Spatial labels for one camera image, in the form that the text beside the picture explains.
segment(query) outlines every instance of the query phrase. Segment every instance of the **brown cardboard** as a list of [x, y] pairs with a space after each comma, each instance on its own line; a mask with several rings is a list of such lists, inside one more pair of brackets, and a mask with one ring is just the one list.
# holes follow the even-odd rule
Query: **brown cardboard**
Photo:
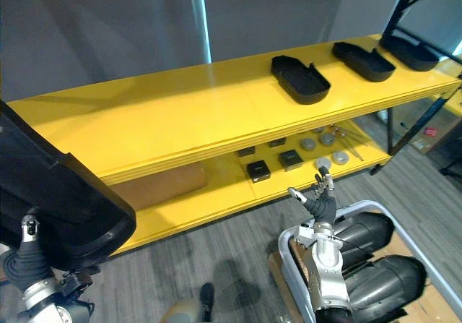
[[114, 184], [110, 188], [135, 210], [141, 210], [195, 191], [206, 183], [206, 173], [202, 165], [192, 163]]

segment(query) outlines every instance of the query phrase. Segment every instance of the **upper shelf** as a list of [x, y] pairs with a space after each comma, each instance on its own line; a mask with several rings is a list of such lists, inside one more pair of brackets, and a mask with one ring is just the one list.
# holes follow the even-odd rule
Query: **upper shelf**
[[[378, 36], [349, 43], [372, 49]], [[116, 184], [232, 152], [306, 129], [438, 93], [460, 80], [433, 69], [396, 66], [384, 82], [368, 82], [321, 43], [213, 64], [146, 74], [10, 103], [62, 152], [72, 152], [107, 184]], [[331, 83], [313, 105], [291, 99], [271, 75], [285, 54], [316, 68]]]

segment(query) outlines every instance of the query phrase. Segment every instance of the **lower shelf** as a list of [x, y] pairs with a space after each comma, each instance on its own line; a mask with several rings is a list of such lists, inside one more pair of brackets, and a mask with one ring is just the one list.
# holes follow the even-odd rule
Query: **lower shelf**
[[[257, 145], [253, 155], [239, 158], [235, 153], [229, 153], [205, 160], [202, 164], [208, 184], [190, 194], [137, 211], [134, 234], [114, 254], [282, 197], [287, 194], [289, 186], [306, 188], [315, 182], [314, 175], [318, 172], [314, 165], [315, 159], [322, 156], [331, 159], [331, 154], [338, 150], [347, 152], [350, 159], [345, 165], [332, 164], [330, 172], [334, 177], [354, 173], [378, 163], [384, 164], [390, 159], [352, 121], [337, 125], [362, 135], [361, 143], [349, 141], [364, 160], [353, 156], [344, 143], [338, 140], [329, 147], [318, 143], [314, 151], [303, 150], [300, 147], [302, 138], [317, 140], [319, 137], [319, 134], [310, 131], [287, 138], [282, 146], [269, 147], [266, 143]], [[286, 172], [279, 164], [278, 154], [293, 149], [299, 153], [304, 163], [301, 168]], [[247, 176], [245, 166], [257, 160], [265, 160], [271, 171], [271, 178], [253, 184]]]

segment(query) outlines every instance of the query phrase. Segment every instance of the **metal frame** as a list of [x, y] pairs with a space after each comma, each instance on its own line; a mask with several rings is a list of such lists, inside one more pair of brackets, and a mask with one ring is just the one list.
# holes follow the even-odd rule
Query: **metal frame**
[[[394, 30], [398, 30], [411, 38], [418, 40], [420, 43], [422, 43], [425, 46], [428, 46], [434, 51], [437, 51], [438, 53], [441, 53], [444, 56], [447, 56], [449, 59], [454, 60], [455, 62], [462, 64], [462, 59], [454, 56], [450, 52], [447, 52], [445, 49], [439, 47], [438, 45], [435, 45], [434, 43], [429, 42], [428, 40], [425, 40], [424, 38], [418, 36], [417, 34], [403, 28], [402, 26], [398, 25], [399, 21], [403, 17], [404, 11], [409, 8], [412, 4], [415, 4], [419, 0], [398, 0], [398, 3], [395, 7], [395, 10], [393, 11], [393, 14], [391, 15], [390, 21], [388, 22], [384, 32], [383, 36], [388, 36], [393, 33]], [[420, 130], [424, 127], [424, 125], [445, 105], [446, 101], [448, 99], [445, 99], [444, 97], [439, 97], [429, 108], [424, 112], [424, 114], [417, 120], [417, 122], [405, 133], [400, 140], [393, 145], [393, 108], [388, 108], [387, 109], [387, 140], [388, 140], [388, 154], [391, 155], [392, 157], [398, 153], [401, 148], [404, 147], [413, 137], [416, 135]], [[375, 175], [378, 173], [384, 165], [377, 164], [371, 171], [371, 175]]]

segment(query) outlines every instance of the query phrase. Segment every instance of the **pink sticker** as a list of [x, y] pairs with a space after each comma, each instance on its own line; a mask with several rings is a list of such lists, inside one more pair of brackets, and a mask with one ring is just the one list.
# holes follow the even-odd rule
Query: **pink sticker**
[[432, 126], [426, 126], [424, 134], [428, 137], [436, 137], [436, 135], [438, 134], [438, 129], [433, 128]]

